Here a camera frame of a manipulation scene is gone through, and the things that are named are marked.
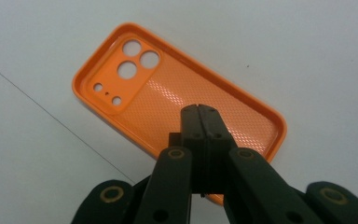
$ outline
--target black line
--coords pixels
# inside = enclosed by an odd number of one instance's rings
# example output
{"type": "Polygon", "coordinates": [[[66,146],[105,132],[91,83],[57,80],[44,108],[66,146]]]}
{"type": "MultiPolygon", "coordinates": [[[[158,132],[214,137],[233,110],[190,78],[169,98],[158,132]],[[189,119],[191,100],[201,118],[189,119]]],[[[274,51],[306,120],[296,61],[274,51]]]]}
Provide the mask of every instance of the black line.
{"type": "Polygon", "coordinates": [[[5,77],[2,73],[0,73],[0,76],[2,78],[4,78],[6,81],[8,81],[11,85],[13,85],[17,90],[19,90],[20,92],[22,92],[22,94],[24,94],[26,97],[28,97],[28,99],[30,99],[31,101],[33,101],[36,105],[38,105],[42,110],[44,110],[46,113],[48,113],[53,119],[55,119],[57,122],[59,122],[66,130],[68,130],[71,134],[73,134],[78,140],[80,140],[82,143],[84,143],[87,147],[89,147],[90,149],[92,149],[95,153],[97,153],[97,155],[99,155],[101,158],[103,158],[105,161],[107,161],[111,166],[113,166],[115,169],[117,169],[122,175],[126,176],[130,182],[132,182],[132,184],[134,184],[134,181],[132,179],[130,179],[127,175],[125,175],[123,172],[121,172],[112,162],[110,162],[109,160],[107,160],[103,155],[101,155],[97,150],[95,150],[92,146],[90,146],[88,143],[86,143],[83,139],[81,139],[77,134],[75,134],[72,130],[70,130],[66,125],[64,125],[61,121],[59,121],[56,117],[54,117],[52,114],[50,114],[45,107],[43,107],[42,105],[40,105],[36,100],[34,100],[31,96],[29,96],[27,93],[25,93],[25,91],[23,91],[22,89],[20,89],[16,84],[14,84],[10,79],[8,79],[7,77],[5,77]]]}

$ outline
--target phone case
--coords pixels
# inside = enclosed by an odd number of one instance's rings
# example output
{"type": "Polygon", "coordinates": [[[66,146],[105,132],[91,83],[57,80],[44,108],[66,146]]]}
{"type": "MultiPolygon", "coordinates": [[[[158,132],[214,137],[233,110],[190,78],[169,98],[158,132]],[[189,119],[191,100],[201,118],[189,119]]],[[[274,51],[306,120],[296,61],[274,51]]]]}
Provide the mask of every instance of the phone case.
{"type": "MultiPolygon", "coordinates": [[[[216,108],[237,145],[267,161],[286,134],[277,111],[134,23],[104,40],[77,72],[73,91],[155,158],[169,133],[180,132],[180,110],[187,105],[216,108]]],[[[211,199],[222,203],[221,195],[211,199]]]]}

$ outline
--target orange phone case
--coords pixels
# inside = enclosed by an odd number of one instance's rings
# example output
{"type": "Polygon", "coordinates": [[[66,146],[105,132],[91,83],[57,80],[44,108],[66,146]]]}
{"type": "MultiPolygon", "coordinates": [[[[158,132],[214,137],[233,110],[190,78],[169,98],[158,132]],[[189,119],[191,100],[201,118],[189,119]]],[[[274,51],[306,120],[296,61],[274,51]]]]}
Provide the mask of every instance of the orange phone case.
{"type": "MultiPolygon", "coordinates": [[[[134,23],[118,26],[104,40],[72,87],[82,102],[155,158],[168,146],[169,133],[180,132],[180,110],[187,105],[216,108],[237,145],[257,150],[267,161],[286,135],[277,111],[134,23]],[[130,42],[139,52],[125,52],[130,42]],[[142,62],[150,52],[158,56],[154,67],[142,62]],[[124,63],[136,73],[120,76],[124,63]]],[[[221,195],[211,199],[222,204],[221,195]]]]}

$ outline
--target black mechanical arm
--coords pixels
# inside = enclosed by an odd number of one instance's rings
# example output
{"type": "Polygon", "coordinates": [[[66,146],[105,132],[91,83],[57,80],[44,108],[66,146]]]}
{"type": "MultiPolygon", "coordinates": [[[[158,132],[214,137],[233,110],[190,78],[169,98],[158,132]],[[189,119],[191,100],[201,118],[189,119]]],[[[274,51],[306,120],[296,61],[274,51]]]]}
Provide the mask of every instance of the black mechanical arm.
{"type": "Polygon", "coordinates": [[[135,186],[110,180],[95,187],[73,224],[184,224],[191,195],[224,194],[230,223],[358,224],[358,198],[332,183],[303,193],[291,188],[256,151],[237,147],[217,110],[189,105],[181,132],[170,133],[153,174],[135,186]]]}

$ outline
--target white surface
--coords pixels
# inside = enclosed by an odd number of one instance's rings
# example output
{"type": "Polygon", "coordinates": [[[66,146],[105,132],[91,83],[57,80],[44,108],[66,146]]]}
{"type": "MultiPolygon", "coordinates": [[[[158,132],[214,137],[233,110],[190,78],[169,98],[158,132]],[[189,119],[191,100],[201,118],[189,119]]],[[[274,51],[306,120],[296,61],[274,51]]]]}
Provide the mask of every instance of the white surface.
{"type": "MultiPolygon", "coordinates": [[[[290,185],[358,196],[358,2],[0,0],[0,223],[68,223],[98,183],[151,173],[154,160],[71,90],[124,21],[280,111],[288,134],[272,165],[290,185]]],[[[192,223],[227,223],[193,201],[192,223]]]]}

